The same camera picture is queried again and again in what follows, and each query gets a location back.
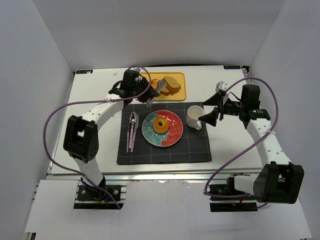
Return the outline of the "orange bagel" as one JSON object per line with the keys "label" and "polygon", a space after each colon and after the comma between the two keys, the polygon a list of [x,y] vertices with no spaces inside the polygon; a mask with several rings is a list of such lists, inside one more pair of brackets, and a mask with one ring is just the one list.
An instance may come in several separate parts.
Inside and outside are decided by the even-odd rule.
{"label": "orange bagel", "polygon": [[169,130],[169,121],[164,116],[157,116],[153,120],[153,129],[158,134],[165,134]]}

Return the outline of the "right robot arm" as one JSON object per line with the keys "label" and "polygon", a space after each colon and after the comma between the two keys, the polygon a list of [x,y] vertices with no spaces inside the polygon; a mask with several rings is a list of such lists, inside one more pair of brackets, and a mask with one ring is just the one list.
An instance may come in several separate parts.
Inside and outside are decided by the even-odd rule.
{"label": "right robot arm", "polygon": [[223,81],[216,85],[215,91],[203,103],[214,109],[199,120],[214,127],[225,115],[239,117],[254,141],[262,170],[257,174],[232,174],[225,186],[206,186],[204,193],[213,200],[253,196],[259,203],[294,204],[305,172],[301,165],[293,164],[287,157],[272,131],[271,117],[260,107],[260,87],[243,85],[237,101],[229,99],[227,84]]}

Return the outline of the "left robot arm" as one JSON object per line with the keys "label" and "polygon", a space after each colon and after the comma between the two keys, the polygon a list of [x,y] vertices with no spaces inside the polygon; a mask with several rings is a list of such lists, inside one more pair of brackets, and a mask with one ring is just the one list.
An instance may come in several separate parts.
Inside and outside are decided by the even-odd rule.
{"label": "left robot arm", "polygon": [[125,70],[122,80],[113,85],[101,103],[81,116],[72,115],[67,121],[63,149],[77,163],[87,186],[101,187],[104,179],[96,160],[100,128],[133,99],[151,104],[160,95],[140,71],[138,66]]}

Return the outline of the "bread slice front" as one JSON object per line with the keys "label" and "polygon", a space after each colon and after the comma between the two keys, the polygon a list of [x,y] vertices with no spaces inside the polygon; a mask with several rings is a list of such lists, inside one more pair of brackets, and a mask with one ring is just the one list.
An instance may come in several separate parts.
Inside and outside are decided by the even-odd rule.
{"label": "bread slice front", "polygon": [[164,96],[169,96],[174,92],[173,88],[167,88],[167,87],[163,87],[160,91],[160,94],[164,95]]}

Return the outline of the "bread slice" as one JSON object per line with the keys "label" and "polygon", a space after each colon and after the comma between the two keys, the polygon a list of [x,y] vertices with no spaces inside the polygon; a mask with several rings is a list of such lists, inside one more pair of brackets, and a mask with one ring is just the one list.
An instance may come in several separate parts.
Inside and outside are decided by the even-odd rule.
{"label": "bread slice", "polygon": [[163,80],[166,82],[166,88],[169,90],[170,94],[175,94],[181,89],[181,85],[175,78],[171,76],[165,76]]}
{"label": "bread slice", "polygon": [[173,88],[167,88],[167,87],[163,87],[160,91],[160,94],[164,95],[164,96],[169,96],[174,92]]}

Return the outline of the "bread slice back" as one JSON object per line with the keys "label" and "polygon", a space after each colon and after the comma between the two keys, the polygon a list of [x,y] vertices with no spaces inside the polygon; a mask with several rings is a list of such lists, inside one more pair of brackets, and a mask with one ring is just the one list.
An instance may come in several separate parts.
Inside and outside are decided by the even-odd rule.
{"label": "bread slice back", "polygon": [[166,82],[166,88],[169,90],[170,94],[175,94],[181,89],[181,85],[175,78],[171,76],[165,76],[163,80]]}

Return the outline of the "white mug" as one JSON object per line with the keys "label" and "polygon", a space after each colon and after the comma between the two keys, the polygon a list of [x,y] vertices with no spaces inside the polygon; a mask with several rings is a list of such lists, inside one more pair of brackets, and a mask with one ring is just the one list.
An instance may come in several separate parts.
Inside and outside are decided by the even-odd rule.
{"label": "white mug", "polygon": [[186,114],[186,123],[190,128],[201,130],[202,129],[202,123],[199,120],[200,117],[204,116],[205,112],[202,107],[198,105],[193,105],[188,108],[187,114]]}

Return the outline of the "striped orange bun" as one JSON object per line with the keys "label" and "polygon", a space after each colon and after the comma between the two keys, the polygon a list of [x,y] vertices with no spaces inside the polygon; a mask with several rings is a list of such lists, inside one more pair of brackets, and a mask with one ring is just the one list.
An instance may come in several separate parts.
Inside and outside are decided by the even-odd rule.
{"label": "striped orange bun", "polygon": [[152,81],[151,81],[151,87],[154,89],[154,90],[156,90],[157,89],[157,87],[159,86],[159,84],[160,84],[160,80],[159,79],[153,79]]}

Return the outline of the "right blue corner label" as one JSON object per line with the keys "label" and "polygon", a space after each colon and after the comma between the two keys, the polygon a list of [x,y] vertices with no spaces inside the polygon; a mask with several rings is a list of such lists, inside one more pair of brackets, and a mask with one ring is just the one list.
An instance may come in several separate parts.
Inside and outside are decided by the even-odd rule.
{"label": "right blue corner label", "polygon": [[241,67],[239,65],[224,65],[223,68],[225,70],[240,70]]}

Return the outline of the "blue corner label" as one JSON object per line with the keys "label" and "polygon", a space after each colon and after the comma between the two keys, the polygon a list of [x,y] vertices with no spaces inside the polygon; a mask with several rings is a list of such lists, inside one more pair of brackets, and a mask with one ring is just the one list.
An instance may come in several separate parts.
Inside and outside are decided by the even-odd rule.
{"label": "blue corner label", "polygon": [[93,70],[92,69],[81,69],[81,70],[77,70],[75,73],[77,75],[80,75],[80,74],[92,74]]}
{"label": "blue corner label", "polygon": [[223,68],[225,70],[240,70],[241,67],[239,65],[224,65]]}

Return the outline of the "red and teal plate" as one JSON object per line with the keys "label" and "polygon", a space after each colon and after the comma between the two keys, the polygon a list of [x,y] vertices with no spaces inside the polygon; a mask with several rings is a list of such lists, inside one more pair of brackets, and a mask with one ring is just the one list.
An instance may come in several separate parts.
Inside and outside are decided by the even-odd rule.
{"label": "red and teal plate", "polygon": [[[160,134],[153,128],[153,120],[157,116],[165,117],[169,122],[169,129],[166,133]],[[177,143],[183,135],[183,123],[173,112],[168,110],[158,110],[150,113],[142,123],[141,131],[143,137],[156,147],[169,147]]]}

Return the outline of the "yellow tray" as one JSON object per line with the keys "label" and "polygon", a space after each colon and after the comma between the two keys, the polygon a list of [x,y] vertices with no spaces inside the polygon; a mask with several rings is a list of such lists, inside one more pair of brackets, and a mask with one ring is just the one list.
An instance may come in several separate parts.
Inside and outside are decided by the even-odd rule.
{"label": "yellow tray", "polygon": [[185,75],[182,72],[151,72],[151,79],[161,80],[166,76],[174,78],[178,84],[180,84],[180,89],[169,95],[160,95],[155,99],[156,102],[181,102],[187,98],[186,91],[186,81]]}

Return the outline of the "left blue corner label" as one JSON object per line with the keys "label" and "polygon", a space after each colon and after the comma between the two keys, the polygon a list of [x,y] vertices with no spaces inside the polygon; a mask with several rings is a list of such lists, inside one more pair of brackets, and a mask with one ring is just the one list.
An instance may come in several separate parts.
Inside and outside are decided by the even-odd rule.
{"label": "left blue corner label", "polygon": [[77,75],[80,75],[80,74],[92,74],[93,70],[92,69],[81,69],[81,70],[77,70],[75,73]]}

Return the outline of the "pink handled knife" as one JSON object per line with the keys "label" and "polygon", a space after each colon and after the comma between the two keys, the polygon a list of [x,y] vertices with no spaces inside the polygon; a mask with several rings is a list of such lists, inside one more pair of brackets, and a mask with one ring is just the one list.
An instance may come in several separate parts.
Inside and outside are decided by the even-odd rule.
{"label": "pink handled knife", "polygon": [[136,120],[135,120],[135,132],[134,132],[134,135],[133,135],[133,151],[134,151],[134,145],[135,145],[135,140],[136,140],[136,134],[137,134],[137,129],[138,129],[138,126],[139,126],[139,115],[135,112],[135,117],[136,117]]}

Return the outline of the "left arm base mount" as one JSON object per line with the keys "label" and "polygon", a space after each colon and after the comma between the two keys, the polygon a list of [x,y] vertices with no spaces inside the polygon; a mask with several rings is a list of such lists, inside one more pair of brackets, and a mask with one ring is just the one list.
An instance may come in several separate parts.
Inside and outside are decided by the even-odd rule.
{"label": "left arm base mount", "polygon": [[107,191],[111,194],[120,208],[117,207],[111,197],[102,193],[102,197],[93,197],[82,184],[77,188],[73,208],[75,210],[119,210],[124,205],[125,192],[121,185],[107,185]]}

